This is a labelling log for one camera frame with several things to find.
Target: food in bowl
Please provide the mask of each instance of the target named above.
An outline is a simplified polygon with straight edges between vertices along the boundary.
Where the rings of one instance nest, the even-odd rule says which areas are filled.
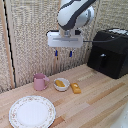
[[[58,85],[56,84],[56,81],[57,81],[57,80],[61,81],[60,83],[61,83],[61,84],[63,83],[63,85],[60,85],[60,84],[59,84],[59,86],[58,86]],[[55,87],[58,91],[66,91],[66,90],[68,89],[69,85],[70,85],[69,81],[66,80],[66,79],[64,79],[64,78],[57,78],[57,79],[54,80],[54,87]]]
[[[62,81],[60,81],[60,80],[56,80],[55,83],[59,87],[65,87],[64,83]]]

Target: wooden table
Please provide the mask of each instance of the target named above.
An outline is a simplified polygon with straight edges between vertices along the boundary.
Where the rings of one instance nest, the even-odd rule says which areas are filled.
[[[57,91],[53,81],[58,77],[77,82],[82,93],[73,94],[71,87]],[[82,65],[49,78],[44,91],[35,91],[31,83],[0,95],[0,128],[12,128],[9,109],[25,96],[42,96],[54,104],[56,119],[50,128],[109,128],[128,102],[128,75],[114,80]]]

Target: black appliance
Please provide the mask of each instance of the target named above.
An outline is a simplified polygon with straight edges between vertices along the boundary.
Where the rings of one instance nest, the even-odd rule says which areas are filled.
[[[128,73],[128,33],[125,30],[109,29],[99,31],[94,41],[107,41],[121,36],[111,42],[94,42],[87,65],[113,79]]]

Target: woven wall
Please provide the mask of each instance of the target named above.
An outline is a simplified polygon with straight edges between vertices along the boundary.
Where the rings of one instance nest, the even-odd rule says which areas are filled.
[[[93,37],[99,30],[120,28],[128,30],[128,0],[101,0]]]
[[[12,89],[10,63],[7,51],[7,33],[5,32],[5,14],[3,3],[0,1],[0,93]]]
[[[13,21],[16,82],[22,86],[32,82],[35,73],[53,74],[54,49],[48,47],[46,33],[57,29],[59,0],[9,1],[6,4],[12,15],[8,20]]]

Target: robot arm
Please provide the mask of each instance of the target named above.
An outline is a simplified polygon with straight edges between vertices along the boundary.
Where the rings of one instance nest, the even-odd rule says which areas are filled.
[[[94,16],[93,8],[88,7],[93,4],[96,0],[62,0],[61,1],[61,8],[58,13],[58,24],[63,30],[71,30],[76,26],[77,19],[79,16],[82,16],[82,13],[85,12],[85,18],[88,24],[89,21],[92,21]]]
[[[83,45],[83,36],[79,27],[91,23],[94,17],[93,7],[96,0],[62,0],[58,12],[60,30],[51,30],[47,33],[50,47],[80,48]]]

